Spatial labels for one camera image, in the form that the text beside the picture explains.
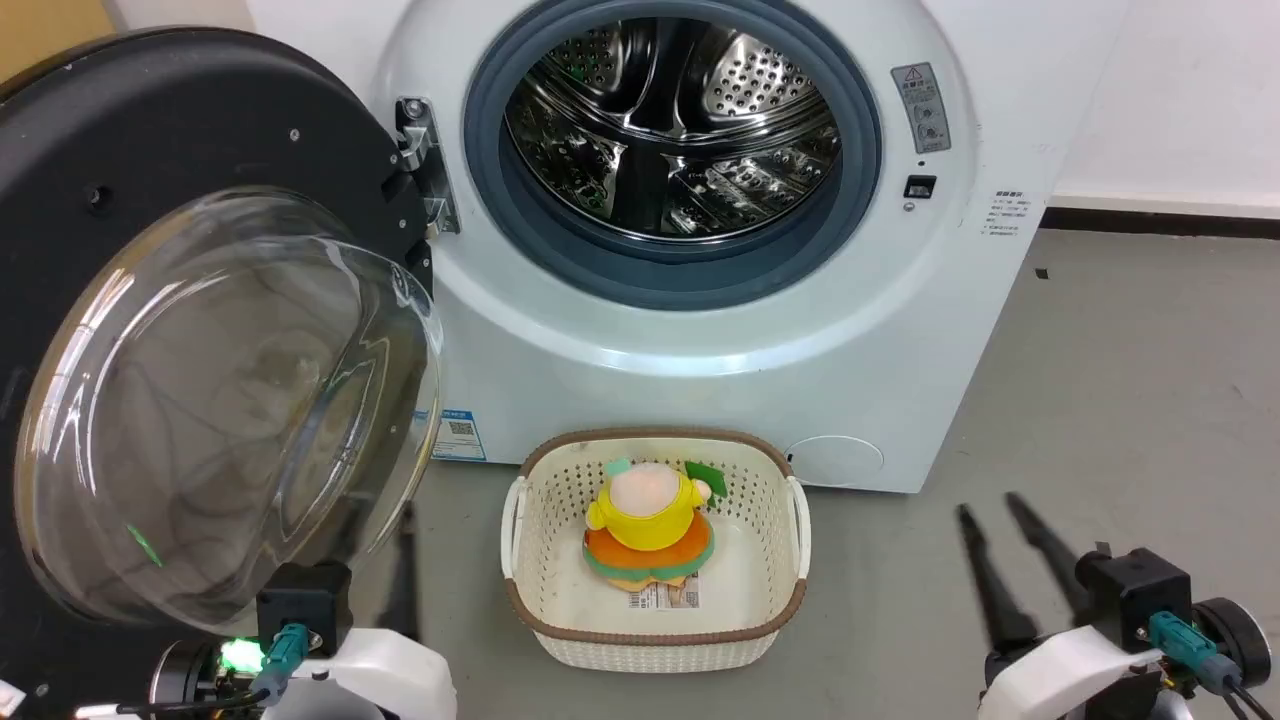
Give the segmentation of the white front-load washing machine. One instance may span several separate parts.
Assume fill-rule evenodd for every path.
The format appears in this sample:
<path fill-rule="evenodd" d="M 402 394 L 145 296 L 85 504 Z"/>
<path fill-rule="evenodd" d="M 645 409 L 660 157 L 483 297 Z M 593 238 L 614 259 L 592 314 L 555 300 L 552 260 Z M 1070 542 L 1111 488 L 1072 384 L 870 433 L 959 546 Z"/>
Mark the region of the white front-load washing machine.
<path fill-rule="evenodd" d="M 244 0 L 253 28 L 319 60 L 396 132 L 436 117 L 458 234 L 430 242 L 445 409 L 486 462 L 572 430 L 695 427 L 785 450 L 850 436 L 916 493 L 957 415 L 1132 0 L 790 0 L 850 49 L 876 94 L 883 167 L 847 245 L 787 290 L 705 311 L 584 293 L 516 251 L 465 151 L 474 72 L 535 0 Z M 891 69 L 932 64 L 952 147 L 916 154 Z M 911 174 L 932 199 L 902 197 Z"/>

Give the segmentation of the round white filter cover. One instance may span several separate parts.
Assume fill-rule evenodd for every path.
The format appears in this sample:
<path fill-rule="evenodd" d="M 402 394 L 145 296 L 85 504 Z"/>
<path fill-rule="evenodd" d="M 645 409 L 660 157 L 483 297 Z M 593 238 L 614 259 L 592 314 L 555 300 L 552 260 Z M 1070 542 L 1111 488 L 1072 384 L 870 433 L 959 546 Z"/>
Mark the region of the round white filter cover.
<path fill-rule="evenodd" d="M 886 491 L 881 475 L 884 456 L 878 447 L 858 437 L 815 436 L 800 439 L 783 452 L 794 475 L 806 486 Z"/>

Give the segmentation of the yellow wooden panel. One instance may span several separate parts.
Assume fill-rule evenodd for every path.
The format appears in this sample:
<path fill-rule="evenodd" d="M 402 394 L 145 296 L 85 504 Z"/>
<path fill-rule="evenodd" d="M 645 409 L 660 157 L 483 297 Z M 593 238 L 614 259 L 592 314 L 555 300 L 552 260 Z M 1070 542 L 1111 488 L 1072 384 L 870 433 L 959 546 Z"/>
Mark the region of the yellow wooden panel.
<path fill-rule="evenodd" d="M 61 50 L 114 32 L 102 0 L 0 0 L 0 83 Z"/>

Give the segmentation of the yellow and orange plush doll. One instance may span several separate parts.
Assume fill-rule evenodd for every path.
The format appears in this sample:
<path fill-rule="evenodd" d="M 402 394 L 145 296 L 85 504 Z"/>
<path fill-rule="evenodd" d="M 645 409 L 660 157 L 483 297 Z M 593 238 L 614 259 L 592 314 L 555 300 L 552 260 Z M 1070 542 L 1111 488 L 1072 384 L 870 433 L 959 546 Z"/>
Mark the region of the yellow and orange plush doll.
<path fill-rule="evenodd" d="M 677 469 L 618 457 L 588 505 L 584 560 L 621 591 L 680 592 L 714 553 L 707 510 L 727 495 L 723 471 L 710 465 L 686 461 Z"/>

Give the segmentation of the black round glass washer door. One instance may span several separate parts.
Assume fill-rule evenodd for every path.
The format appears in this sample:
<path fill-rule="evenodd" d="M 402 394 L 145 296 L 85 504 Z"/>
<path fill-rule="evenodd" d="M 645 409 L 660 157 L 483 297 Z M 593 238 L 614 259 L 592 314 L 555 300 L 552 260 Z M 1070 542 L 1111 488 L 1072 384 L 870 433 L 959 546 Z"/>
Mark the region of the black round glass washer door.
<path fill-rule="evenodd" d="M 0 510 L 76 616 L 259 638 L 284 562 L 396 539 L 440 401 L 397 137 L 259 35 L 104 38 L 0 85 Z"/>

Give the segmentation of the metal door hinge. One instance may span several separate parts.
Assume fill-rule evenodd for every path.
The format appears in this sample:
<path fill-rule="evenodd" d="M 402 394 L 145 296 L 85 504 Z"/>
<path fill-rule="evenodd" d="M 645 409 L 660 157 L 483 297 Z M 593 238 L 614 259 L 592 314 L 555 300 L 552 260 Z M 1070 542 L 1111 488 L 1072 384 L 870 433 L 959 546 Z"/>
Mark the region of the metal door hinge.
<path fill-rule="evenodd" d="M 458 234 L 458 206 L 431 104 L 425 97 L 398 97 L 396 133 L 399 165 L 413 179 L 426 209 L 428 234 Z"/>

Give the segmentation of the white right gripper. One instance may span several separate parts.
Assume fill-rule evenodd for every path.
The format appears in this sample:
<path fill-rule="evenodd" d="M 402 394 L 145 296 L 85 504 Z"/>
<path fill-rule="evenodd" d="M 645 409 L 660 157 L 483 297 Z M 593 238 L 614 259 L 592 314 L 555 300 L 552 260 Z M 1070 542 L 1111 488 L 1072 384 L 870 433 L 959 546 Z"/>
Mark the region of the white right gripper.
<path fill-rule="evenodd" d="M 1004 500 L 1071 614 L 1088 614 L 1091 597 L 1075 575 L 1078 556 L 1021 495 L 1007 492 Z M 991 650 L 1010 656 L 1030 648 L 1039 628 L 1004 583 L 968 503 L 956 506 L 956 519 Z M 977 720 L 1059 720 L 1119 682 L 1129 667 L 1155 664 L 1162 656 L 1157 648 L 1130 653 L 1093 626 L 1051 635 L 991 682 Z"/>

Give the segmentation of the stainless steel washer drum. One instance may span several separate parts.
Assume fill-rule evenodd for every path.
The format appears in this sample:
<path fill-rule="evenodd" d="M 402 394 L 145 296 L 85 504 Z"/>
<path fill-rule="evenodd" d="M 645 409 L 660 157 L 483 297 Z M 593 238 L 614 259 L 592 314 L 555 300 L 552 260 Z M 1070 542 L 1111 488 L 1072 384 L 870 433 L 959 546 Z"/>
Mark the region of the stainless steel washer drum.
<path fill-rule="evenodd" d="M 722 243 L 800 208 L 840 154 L 813 79 L 777 47 L 685 18 L 561 40 L 520 81 L 506 128 L 566 209 L 648 243 Z"/>

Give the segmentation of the white plastic laundry basket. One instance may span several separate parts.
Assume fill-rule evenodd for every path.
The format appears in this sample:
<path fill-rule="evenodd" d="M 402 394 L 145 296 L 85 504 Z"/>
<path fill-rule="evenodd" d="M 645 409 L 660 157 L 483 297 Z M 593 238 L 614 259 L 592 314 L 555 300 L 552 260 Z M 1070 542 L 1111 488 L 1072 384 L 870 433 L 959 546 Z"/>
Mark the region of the white plastic laundry basket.
<path fill-rule="evenodd" d="M 700 609 L 628 609 L 627 592 L 586 565 L 588 505 L 618 457 L 723 471 L 728 495 L 707 510 L 716 550 L 696 574 Z M 500 566 L 513 610 L 550 656 L 591 670 L 746 666 L 799 610 L 810 561 L 812 520 L 799 479 L 777 448 L 733 430 L 630 427 L 558 436 L 520 468 L 500 521 Z"/>

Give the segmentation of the grey warning sticker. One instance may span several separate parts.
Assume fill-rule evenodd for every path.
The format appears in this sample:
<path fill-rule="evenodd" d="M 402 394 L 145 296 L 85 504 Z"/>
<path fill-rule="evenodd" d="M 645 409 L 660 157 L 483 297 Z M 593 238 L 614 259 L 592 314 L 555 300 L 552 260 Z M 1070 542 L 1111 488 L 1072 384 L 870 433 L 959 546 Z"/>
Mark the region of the grey warning sticker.
<path fill-rule="evenodd" d="M 932 64 L 923 61 L 891 69 L 916 154 L 952 147 L 948 118 Z"/>

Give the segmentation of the blue QR code sticker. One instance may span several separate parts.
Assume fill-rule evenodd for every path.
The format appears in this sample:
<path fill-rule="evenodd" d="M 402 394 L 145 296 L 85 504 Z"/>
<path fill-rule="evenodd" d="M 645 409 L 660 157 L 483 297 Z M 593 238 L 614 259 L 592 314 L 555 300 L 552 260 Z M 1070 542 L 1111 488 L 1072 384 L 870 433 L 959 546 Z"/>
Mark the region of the blue QR code sticker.
<path fill-rule="evenodd" d="M 485 462 L 486 452 L 475 415 L 468 410 L 443 409 L 431 457 L 442 461 Z"/>

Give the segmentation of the dark wall baseboard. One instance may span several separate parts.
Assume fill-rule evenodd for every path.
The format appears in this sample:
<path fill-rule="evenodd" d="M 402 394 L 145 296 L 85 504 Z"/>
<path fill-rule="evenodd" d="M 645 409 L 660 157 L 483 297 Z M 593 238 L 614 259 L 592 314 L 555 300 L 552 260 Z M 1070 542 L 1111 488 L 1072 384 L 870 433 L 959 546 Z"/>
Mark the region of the dark wall baseboard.
<path fill-rule="evenodd" d="M 1047 208 L 1041 229 L 1280 241 L 1280 219 Z"/>

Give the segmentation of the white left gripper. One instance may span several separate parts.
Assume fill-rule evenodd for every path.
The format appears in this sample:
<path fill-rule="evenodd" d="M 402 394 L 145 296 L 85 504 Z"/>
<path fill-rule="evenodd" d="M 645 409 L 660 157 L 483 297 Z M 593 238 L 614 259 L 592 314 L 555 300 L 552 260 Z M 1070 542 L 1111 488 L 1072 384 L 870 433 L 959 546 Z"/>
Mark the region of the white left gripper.
<path fill-rule="evenodd" d="M 413 505 L 399 516 L 390 629 L 355 628 L 329 659 L 305 660 L 262 720 L 456 720 L 451 669 L 420 644 Z"/>

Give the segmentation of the white doll label tag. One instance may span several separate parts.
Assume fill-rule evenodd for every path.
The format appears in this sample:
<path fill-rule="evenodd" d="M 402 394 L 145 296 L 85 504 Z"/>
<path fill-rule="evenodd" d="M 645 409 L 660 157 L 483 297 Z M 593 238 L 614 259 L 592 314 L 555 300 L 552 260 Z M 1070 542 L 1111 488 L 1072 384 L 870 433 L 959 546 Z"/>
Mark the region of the white doll label tag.
<path fill-rule="evenodd" d="M 700 577 L 691 575 L 681 585 L 650 583 L 627 593 L 627 606 L 634 610 L 671 611 L 701 607 Z"/>

